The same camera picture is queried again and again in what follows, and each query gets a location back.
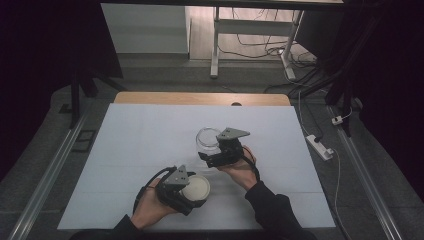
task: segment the hand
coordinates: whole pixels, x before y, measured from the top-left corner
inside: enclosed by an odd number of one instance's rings
[[[140,230],[159,222],[166,215],[177,213],[173,208],[163,205],[159,201],[156,190],[154,189],[159,183],[159,180],[160,178],[156,178],[146,188],[134,215],[131,217],[131,222]]]
[[[252,151],[250,151],[250,148],[243,146],[243,151],[244,156],[253,163],[256,163],[256,158],[251,154]],[[230,175],[234,182],[242,186],[246,191],[255,186],[258,182],[252,168],[243,159],[239,159],[238,162],[231,165],[217,167],[217,169]]]

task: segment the white desk leg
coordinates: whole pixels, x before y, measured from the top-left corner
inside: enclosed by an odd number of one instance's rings
[[[219,7],[215,7],[214,11],[214,36],[213,36],[213,48],[212,48],[212,60],[211,60],[211,78],[218,78],[218,36],[219,36]]]
[[[284,71],[286,72],[287,78],[289,80],[295,80],[296,79],[296,76],[294,75],[293,69],[290,66],[289,54],[290,54],[290,49],[291,49],[291,46],[293,44],[294,38],[295,38],[296,33],[297,33],[297,28],[299,27],[299,22],[300,22],[300,19],[302,17],[302,14],[303,14],[303,11],[297,11],[297,14],[295,14],[296,17],[293,21],[293,26],[292,26],[292,29],[291,29],[291,32],[290,32],[290,36],[287,40],[286,48],[284,49],[283,54],[280,55],[281,60],[283,61],[283,65],[284,65]]]

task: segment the person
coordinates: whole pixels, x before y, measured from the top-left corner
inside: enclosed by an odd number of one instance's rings
[[[243,148],[244,155],[255,163],[256,158],[251,150],[246,146]],[[282,194],[275,195],[263,181],[257,181],[254,172],[244,160],[240,159],[235,164],[218,167],[218,170],[227,173],[246,190],[245,198],[252,205],[256,221],[263,227],[267,236],[275,239],[316,240],[315,235],[300,226],[293,214],[289,198]],[[73,235],[70,240],[143,239],[144,229],[169,214],[177,213],[159,201],[154,189],[159,180],[155,179],[146,189],[131,218],[125,215],[113,230],[81,231]]]

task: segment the transparent container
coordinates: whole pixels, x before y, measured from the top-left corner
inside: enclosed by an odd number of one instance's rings
[[[221,134],[221,131],[216,128],[205,127],[200,129],[196,135],[196,149],[197,152],[205,153],[207,155],[214,155],[220,153],[219,143],[216,136]],[[218,170],[215,168],[209,168],[205,161],[198,159],[194,164],[194,167],[200,171],[200,175],[210,175],[216,173]]]

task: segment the wearable hand device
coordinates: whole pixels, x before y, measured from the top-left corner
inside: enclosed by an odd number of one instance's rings
[[[250,132],[227,127],[216,136],[219,143],[218,147],[221,152],[213,155],[199,152],[199,157],[206,162],[209,168],[234,164],[241,158],[250,165],[252,171],[255,173],[256,179],[259,181],[259,171],[255,163],[244,155],[243,146],[238,140],[240,137],[248,135],[250,135]]]
[[[134,202],[133,213],[149,185],[164,172],[168,173],[161,178],[155,187],[156,194],[161,203],[187,216],[193,208],[199,208],[206,202],[206,199],[191,201],[181,194],[181,190],[189,185],[189,177],[196,175],[196,173],[187,172],[184,165],[181,165],[178,169],[174,166],[162,169],[150,179],[146,186],[141,188]]]

